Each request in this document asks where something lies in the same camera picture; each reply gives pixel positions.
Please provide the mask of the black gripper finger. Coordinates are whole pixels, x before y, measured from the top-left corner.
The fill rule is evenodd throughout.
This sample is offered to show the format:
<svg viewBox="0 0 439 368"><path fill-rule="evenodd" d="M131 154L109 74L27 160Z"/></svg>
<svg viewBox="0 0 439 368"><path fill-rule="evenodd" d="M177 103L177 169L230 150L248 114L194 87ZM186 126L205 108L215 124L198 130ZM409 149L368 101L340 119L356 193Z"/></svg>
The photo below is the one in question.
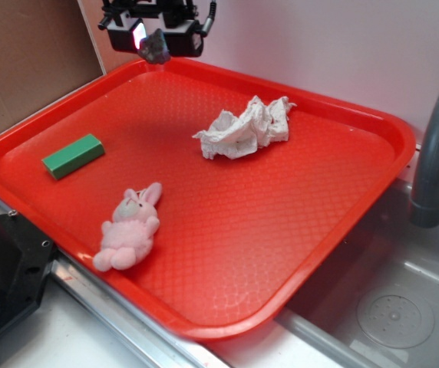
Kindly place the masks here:
<svg viewBox="0 0 439 368"><path fill-rule="evenodd" d="M145 38L144 23L140 18L125 18L119 25L115 20L107 26L107 34L115 51L138 52Z"/></svg>
<svg viewBox="0 0 439 368"><path fill-rule="evenodd" d="M178 28L166 28L163 31L165 42L171 57L198 58L203 53L203 36L198 32L197 20L186 20Z"/></svg>

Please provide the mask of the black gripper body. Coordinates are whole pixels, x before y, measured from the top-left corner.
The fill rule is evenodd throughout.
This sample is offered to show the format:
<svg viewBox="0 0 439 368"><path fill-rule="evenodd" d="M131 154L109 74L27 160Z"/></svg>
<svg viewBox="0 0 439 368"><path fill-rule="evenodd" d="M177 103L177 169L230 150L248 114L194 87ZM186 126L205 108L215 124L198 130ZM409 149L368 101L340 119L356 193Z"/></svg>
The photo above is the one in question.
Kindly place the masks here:
<svg viewBox="0 0 439 368"><path fill-rule="evenodd" d="M177 28L185 21L196 19L197 11L193 1L134 1L116 0L103 1L104 17L98 23L99 29L106 29L115 21L123 26L120 16L128 12L132 18L161 19L165 28Z"/></svg>

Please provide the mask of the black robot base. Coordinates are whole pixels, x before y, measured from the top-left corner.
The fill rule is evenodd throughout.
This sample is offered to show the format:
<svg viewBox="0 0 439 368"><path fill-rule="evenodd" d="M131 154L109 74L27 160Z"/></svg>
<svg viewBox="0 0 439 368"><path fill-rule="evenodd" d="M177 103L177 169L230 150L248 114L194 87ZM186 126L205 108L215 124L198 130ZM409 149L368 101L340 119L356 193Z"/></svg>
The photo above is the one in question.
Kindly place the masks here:
<svg viewBox="0 0 439 368"><path fill-rule="evenodd" d="M41 304L56 246L21 214L0 214L0 336Z"/></svg>

